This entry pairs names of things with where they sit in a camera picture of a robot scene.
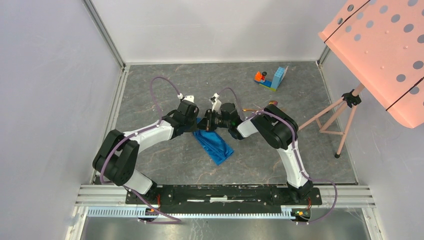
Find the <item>blue cloth napkin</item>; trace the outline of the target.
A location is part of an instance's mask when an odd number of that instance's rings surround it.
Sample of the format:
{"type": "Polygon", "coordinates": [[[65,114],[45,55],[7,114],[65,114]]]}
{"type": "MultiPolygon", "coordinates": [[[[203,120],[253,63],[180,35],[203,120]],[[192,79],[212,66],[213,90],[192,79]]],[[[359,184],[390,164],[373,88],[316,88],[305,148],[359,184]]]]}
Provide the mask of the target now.
{"type": "Polygon", "coordinates": [[[193,136],[217,166],[234,154],[233,148],[215,131],[199,129],[193,136]]]}

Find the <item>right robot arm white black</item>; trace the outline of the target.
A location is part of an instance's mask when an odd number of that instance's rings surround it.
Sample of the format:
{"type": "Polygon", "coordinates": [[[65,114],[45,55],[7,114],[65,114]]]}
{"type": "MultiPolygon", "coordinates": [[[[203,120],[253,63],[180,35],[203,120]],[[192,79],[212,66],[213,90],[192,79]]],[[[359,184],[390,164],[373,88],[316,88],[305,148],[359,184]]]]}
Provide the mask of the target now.
{"type": "Polygon", "coordinates": [[[309,198],[313,182],[299,154],[298,124],[275,104],[270,103],[242,120],[233,103],[224,103],[220,106],[220,112],[208,109],[197,127],[209,132],[225,128],[236,140],[259,133],[281,158],[286,171],[289,199],[295,204],[302,204],[309,198]]]}

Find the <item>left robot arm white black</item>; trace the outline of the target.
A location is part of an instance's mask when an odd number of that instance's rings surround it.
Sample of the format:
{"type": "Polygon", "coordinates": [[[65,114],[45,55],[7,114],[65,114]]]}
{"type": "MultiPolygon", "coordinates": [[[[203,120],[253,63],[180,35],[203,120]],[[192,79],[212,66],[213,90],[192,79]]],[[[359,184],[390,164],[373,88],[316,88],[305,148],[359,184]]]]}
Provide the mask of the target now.
{"type": "Polygon", "coordinates": [[[177,109],[146,127],[127,132],[111,130],[92,162],[100,174],[100,183],[124,187],[131,194],[138,194],[145,204],[153,203],[159,194],[157,183],[136,170],[139,154],[156,144],[194,132],[198,114],[199,108],[189,95],[180,101],[177,109]]]}

